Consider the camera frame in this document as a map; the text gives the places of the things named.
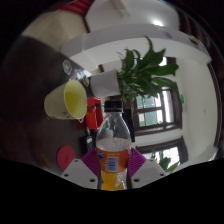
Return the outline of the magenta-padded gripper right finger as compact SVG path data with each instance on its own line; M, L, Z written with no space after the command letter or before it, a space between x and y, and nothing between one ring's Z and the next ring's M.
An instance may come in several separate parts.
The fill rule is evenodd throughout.
M127 188L144 187L166 176L165 171L154 159L146 159L132 148L127 164Z

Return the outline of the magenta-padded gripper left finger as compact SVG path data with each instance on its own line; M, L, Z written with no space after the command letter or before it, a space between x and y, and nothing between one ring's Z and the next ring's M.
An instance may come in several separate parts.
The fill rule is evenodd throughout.
M63 179L88 189L101 187L100 176L100 163L95 148L81 159L73 159L61 175Z

